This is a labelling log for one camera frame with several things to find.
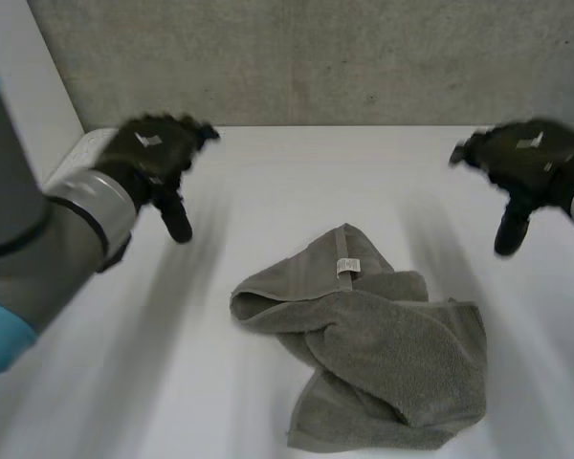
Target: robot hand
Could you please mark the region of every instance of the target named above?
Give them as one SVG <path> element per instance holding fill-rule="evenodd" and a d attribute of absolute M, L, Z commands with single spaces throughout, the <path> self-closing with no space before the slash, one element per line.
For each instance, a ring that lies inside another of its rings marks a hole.
<path fill-rule="evenodd" d="M 555 206 L 570 215 L 574 197 L 574 131 L 552 120 L 530 120 L 476 132 L 460 143 L 450 164 L 465 162 L 506 190 L 510 202 L 497 231 L 499 255 L 515 253 L 537 208 Z"/>
<path fill-rule="evenodd" d="M 183 244 L 191 239 L 192 230 L 179 194 L 181 174 L 191 168 L 205 142 L 216 139 L 219 134 L 212 126 L 188 116 L 179 120 L 146 116 L 119 129 L 94 169 L 119 182 L 137 211 L 152 203 L 172 238 Z"/>

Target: crumpled towel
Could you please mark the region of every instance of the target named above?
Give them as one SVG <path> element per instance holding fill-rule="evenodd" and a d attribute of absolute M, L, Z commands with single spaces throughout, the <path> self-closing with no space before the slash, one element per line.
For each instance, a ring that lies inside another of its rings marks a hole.
<path fill-rule="evenodd" d="M 344 258 L 361 271 L 337 274 Z M 355 227 L 246 279 L 231 310 L 317 368 L 292 415 L 293 448 L 436 449 L 485 415 L 477 308 L 429 302 L 423 277 L 395 272 Z"/>

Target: white surface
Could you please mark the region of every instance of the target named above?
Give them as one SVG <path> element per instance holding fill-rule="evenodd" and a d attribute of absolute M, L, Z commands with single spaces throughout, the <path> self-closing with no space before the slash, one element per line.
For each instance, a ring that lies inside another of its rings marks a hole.
<path fill-rule="evenodd" d="M 83 129 L 26 0 L 0 0 L 0 91 L 44 182 Z"/>
<path fill-rule="evenodd" d="M 504 196 L 446 164 L 470 128 L 229 128 L 185 179 L 194 241 L 144 212 L 97 276 L 0 377 L 0 458 L 311 457 L 285 432 L 311 370 L 231 320 L 232 289 L 344 222 L 432 295 L 479 301 L 488 415 L 436 452 L 341 458 L 574 458 L 574 228 L 534 218 L 493 256 Z M 78 146 L 98 146 L 88 135 Z"/>

